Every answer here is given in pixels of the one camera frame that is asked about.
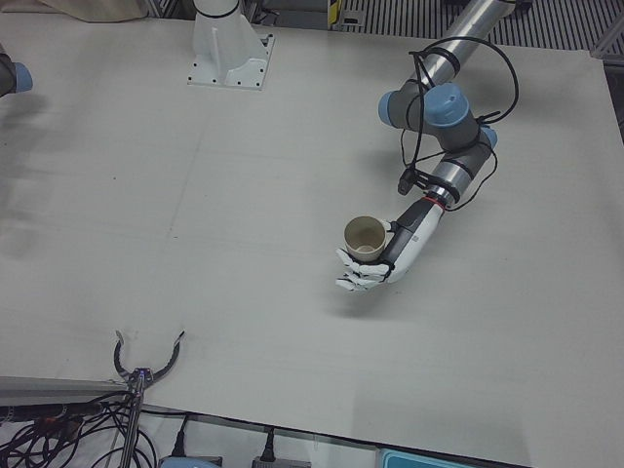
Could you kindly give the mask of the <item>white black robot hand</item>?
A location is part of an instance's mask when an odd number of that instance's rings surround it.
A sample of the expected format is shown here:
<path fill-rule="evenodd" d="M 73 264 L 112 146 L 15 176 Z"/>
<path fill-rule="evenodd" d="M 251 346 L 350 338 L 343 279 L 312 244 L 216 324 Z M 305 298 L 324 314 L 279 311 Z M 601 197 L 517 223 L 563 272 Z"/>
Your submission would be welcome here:
<path fill-rule="evenodd" d="M 385 234 L 390 234 L 391 238 L 374 261 L 361 262 L 345 249 L 337 249 L 336 254 L 345 272 L 335 280 L 335 284 L 350 292 L 366 292 L 398 282 L 421 254 L 444 212 L 437 200 L 422 197 L 398 219 L 381 220 Z"/>

